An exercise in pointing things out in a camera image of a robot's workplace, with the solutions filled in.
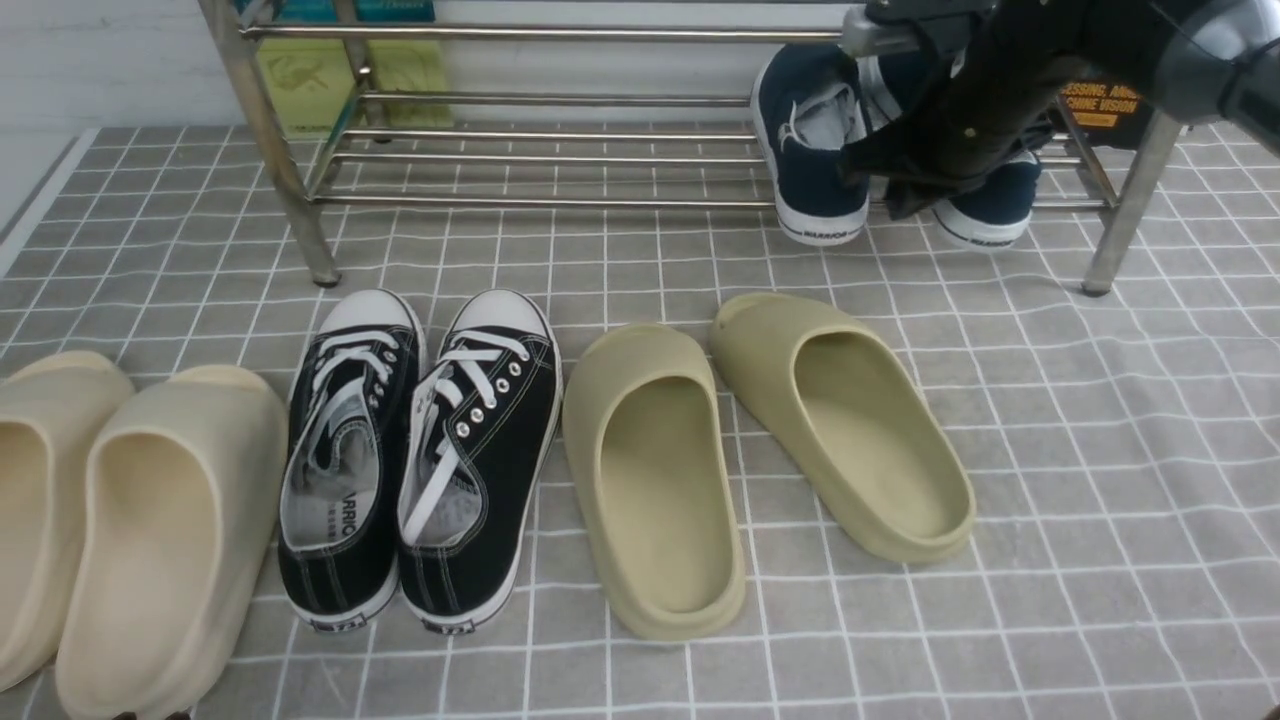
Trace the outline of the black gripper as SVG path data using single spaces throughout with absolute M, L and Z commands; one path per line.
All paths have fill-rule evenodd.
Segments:
M 842 147 L 842 178 L 887 179 L 893 219 L 970 192 L 1021 149 L 1024 132 L 1084 69 L 1083 58 L 1052 38 L 1036 38 L 1014 20 L 987 20 L 959 70 L 942 63 L 897 120 Z

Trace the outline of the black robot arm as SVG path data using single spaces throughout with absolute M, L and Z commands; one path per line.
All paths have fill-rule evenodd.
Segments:
M 1178 123 L 1228 120 L 1277 151 L 1275 1 L 887 1 L 868 18 L 906 28 L 933 64 L 896 120 L 838 156 L 846 184 L 887 179 L 893 219 L 1043 143 L 1041 115 L 1088 70 Z

